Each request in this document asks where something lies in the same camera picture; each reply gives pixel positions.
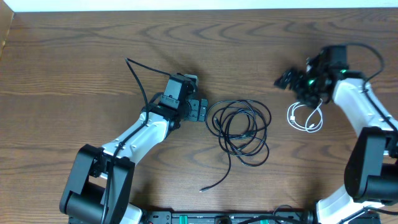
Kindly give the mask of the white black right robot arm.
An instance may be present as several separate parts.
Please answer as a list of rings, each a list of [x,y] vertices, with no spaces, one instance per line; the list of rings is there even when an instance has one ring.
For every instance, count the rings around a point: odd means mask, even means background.
[[[298,102],[317,109],[333,101],[346,115],[358,139],[345,168],[343,185],[319,200],[301,223],[349,223],[368,212],[396,216],[385,210],[397,204],[397,120],[383,107],[371,88],[371,77],[351,70],[347,48],[351,43],[328,45],[305,70],[288,69],[274,85],[290,89]]]

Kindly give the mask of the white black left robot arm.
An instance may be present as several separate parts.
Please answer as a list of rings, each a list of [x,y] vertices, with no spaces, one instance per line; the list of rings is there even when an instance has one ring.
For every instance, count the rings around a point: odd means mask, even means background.
[[[70,222],[140,222],[143,211],[129,202],[135,166],[182,121],[205,119],[208,102],[196,98],[197,87],[195,75],[171,75],[129,129],[101,147],[86,144],[78,151],[59,205]]]

